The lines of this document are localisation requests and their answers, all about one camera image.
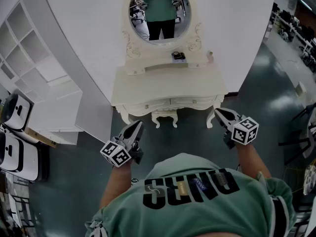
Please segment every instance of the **green t-shirt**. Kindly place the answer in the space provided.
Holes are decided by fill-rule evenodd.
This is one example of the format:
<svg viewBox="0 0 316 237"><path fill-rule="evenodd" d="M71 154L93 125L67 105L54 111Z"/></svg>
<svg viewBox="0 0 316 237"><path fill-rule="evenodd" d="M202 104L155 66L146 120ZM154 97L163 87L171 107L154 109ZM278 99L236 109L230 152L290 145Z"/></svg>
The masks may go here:
<svg viewBox="0 0 316 237"><path fill-rule="evenodd" d="M146 21L166 21L177 18L176 7L172 5L172 0L143 0L148 4L145 10Z"/></svg>
<svg viewBox="0 0 316 237"><path fill-rule="evenodd" d="M280 197L287 232L296 221L290 188L279 179L253 179L219 169L201 157L179 154L155 165L145 180L114 199L93 217L109 237L195 237L225 232L269 237L280 214L271 198ZM93 229L86 223L88 237Z"/></svg>

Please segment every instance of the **ceiling light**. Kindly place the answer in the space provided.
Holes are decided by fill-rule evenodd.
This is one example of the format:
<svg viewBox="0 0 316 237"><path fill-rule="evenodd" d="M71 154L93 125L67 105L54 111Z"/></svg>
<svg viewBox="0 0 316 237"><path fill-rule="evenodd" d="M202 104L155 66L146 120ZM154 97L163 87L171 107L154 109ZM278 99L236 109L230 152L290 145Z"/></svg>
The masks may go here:
<svg viewBox="0 0 316 237"><path fill-rule="evenodd" d="M312 10L312 8L310 8L303 0L301 0L301 3L305 5L308 9Z"/></svg>

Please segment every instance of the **drawer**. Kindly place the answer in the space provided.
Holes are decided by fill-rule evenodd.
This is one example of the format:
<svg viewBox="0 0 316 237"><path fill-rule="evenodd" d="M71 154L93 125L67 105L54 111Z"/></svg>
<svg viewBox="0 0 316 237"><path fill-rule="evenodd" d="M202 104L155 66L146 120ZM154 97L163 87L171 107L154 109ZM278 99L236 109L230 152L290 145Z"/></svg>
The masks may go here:
<svg viewBox="0 0 316 237"><path fill-rule="evenodd" d="M134 116L143 116L157 109L170 107L170 98L148 101L141 104L124 105L129 114Z"/></svg>
<svg viewBox="0 0 316 237"><path fill-rule="evenodd" d="M178 98L171 98L170 103L172 105L179 105L179 104L210 104L214 102L216 96L211 97L178 97Z"/></svg>

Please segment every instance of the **black pants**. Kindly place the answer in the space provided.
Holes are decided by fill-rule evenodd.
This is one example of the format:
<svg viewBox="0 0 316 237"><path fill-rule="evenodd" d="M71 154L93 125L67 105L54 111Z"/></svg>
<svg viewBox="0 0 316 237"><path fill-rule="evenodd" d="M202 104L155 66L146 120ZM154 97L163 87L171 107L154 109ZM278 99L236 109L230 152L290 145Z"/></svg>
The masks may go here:
<svg viewBox="0 0 316 237"><path fill-rule="evenodd" d="M160 31L165 39L171 39L174 37L174 26L176 20L167 20L167 21L156 21L156 22L147 22L147 27L149 31L149 40L158 40Z"/></svg>

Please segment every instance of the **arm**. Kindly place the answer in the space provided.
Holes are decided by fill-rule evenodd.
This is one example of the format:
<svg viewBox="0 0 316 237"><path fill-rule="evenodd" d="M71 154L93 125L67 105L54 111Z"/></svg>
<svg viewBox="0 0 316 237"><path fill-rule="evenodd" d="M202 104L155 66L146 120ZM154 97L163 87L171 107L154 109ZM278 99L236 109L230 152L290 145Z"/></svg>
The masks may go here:
<svg viewBox="0 0 316 237"><path fill-rule="evenodd" d="M107 206L112 202L112 200L126 192L131 187L131 163L132 161L130 160L120 168L113 168L100 202L100 209Z"/></svg>
<svg viewBox="0 0 316 237"><path fill-rule="evenodd" d="M242 144L236 143L236 148L238 151L239 163L242 172L245 175L256 178L258 172L261 171L265 178L271 177L270 172L252 144L244 146Z"/></svg>

